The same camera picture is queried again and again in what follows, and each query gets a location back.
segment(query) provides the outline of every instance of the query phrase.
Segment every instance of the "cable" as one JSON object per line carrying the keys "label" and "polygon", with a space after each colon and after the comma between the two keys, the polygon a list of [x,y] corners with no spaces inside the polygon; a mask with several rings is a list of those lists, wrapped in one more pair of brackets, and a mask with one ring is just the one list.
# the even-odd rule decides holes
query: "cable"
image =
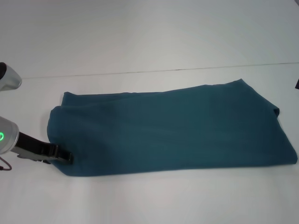
{"label": "cable", "polygon": [[0,170],[9,171],[9,170],[12,170],[12,169],[13,169],[13,168],[11,167],[11,165],[10,165],[8,162],[6,162],[4,159],[2,159],[1,157],[0,157],[0,160],[1,160],[2,162],[4,162],[6,165],[8,165],[8,167],[9,167],[8,169],[6,169],[6,168],[0,166]]}

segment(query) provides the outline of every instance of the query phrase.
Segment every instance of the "folded cloth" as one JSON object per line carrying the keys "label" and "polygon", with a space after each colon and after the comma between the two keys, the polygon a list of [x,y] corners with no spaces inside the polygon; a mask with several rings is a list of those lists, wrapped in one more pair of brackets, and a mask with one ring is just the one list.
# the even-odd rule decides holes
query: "folded cloth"
{"label": "folded cloth", "polygon": [[65,93],[50,142],[74,155],[70,176],[295,164],[279,109],[243,80],[155,93]]}

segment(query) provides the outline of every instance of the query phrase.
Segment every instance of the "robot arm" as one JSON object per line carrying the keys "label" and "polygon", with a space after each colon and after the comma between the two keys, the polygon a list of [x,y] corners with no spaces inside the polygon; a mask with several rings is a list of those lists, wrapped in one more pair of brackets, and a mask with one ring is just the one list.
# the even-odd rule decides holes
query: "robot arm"
{"label": "robot arm", "polygon": [[[5,63],[0,63],[0,91],[17,89],[20,76]],[[19,132],[18,126],[0,117],[0,155],[7,152],[18,154],[19,158],[50,163],[53,160],[72,164],[73,155],[58,145],[46,143]]]}

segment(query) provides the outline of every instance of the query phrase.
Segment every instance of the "green led light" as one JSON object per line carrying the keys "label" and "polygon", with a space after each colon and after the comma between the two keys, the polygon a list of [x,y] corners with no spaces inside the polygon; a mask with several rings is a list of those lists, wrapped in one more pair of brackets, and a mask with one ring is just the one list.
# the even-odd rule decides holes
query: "green led light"
{"label": "green led light", "polygon": [[2,141],[3,139],[4,139],[4,134],[0,132],[0,141]]}

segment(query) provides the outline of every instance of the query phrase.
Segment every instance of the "white table surface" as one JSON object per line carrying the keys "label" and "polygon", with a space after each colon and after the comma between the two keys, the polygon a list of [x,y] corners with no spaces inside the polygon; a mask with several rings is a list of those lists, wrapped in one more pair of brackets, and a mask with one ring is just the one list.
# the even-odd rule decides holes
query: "white table surface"
{"label": "white table surface", "polygon": [[[243,78],[281,109],[279,121],[298,151],[299,64],[24,79],[0,94],[0,114],[20,131],[47,140],[51,109],[75,94],[167,91]],[[3,156],[3,224],[294,224],[299,220],[298,165],[76,178],[54,166]]]}
{"label": "white table surface", "polygon": [[1,0],[22,77],[299,62],[294,0]]}

